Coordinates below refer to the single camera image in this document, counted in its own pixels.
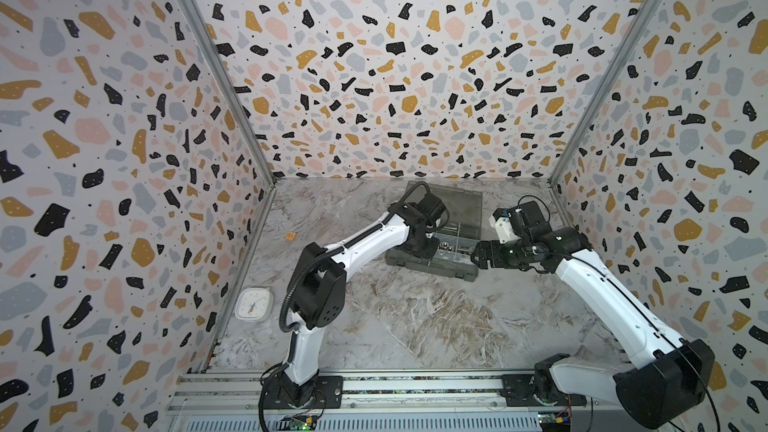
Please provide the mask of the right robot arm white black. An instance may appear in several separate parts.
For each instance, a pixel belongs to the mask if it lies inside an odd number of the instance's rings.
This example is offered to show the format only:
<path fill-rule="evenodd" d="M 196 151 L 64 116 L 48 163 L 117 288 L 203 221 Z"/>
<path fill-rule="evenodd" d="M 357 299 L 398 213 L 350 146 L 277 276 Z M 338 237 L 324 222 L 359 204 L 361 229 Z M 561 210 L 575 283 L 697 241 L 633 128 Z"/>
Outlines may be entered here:
<path fill-rule="evenodd" d="M 610 330 L 629 360 L 610 366 L 555 354 L 534 367 L 537 401 L 554 405 L 562 396 L 582 395 L 620 405 L 639 425 L 657 429 L 712 399 L 711 348 L 700 339 L 685 339 L 647 309 L 583 233 L 553 229 L 534 201 L 498 208 L 489 222 L 497 237 L 476 244 L 471 260 L 478 268 L 557 276 Z"/>

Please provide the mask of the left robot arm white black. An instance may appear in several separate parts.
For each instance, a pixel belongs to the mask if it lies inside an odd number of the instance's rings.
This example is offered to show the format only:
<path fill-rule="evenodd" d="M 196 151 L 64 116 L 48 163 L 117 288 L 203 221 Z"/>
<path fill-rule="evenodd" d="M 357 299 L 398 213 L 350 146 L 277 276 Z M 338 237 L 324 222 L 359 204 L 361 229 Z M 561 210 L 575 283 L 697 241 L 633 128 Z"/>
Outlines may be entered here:
<path fill-rule="evenodd" d="M 290 338 L 286 358 L 268 369 L 262 396 L 269 392 L 290 407 L 302 407 L 314 395 L 325 328 L 343 311 L 346 284 L 353 275 L 390 249 L 431 259 L 450 214 L 430 186 L 418 181 L 369 226 L 352 236 L 301 252 L 280 306 L 278 326 Z"/>

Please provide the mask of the grey plastic compartment organizer box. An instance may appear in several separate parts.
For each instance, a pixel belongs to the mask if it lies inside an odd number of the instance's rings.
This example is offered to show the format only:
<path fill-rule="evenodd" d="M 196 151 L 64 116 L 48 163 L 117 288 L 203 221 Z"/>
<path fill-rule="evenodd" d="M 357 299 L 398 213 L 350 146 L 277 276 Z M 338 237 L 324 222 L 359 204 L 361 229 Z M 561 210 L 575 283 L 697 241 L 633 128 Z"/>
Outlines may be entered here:
<path fill-rule="evenodd" d="M 445 226 L 433 234 L 439 241 L 435 255 L 431 259 L 417 258 L 393 248 L 385 253 L 385 262 L 390 266 L 474 282 L 479 269 L 470 256 L 481 239 L 482 193 L 435 183 L 429 187 L 446 207 L 439 222 Z"/>

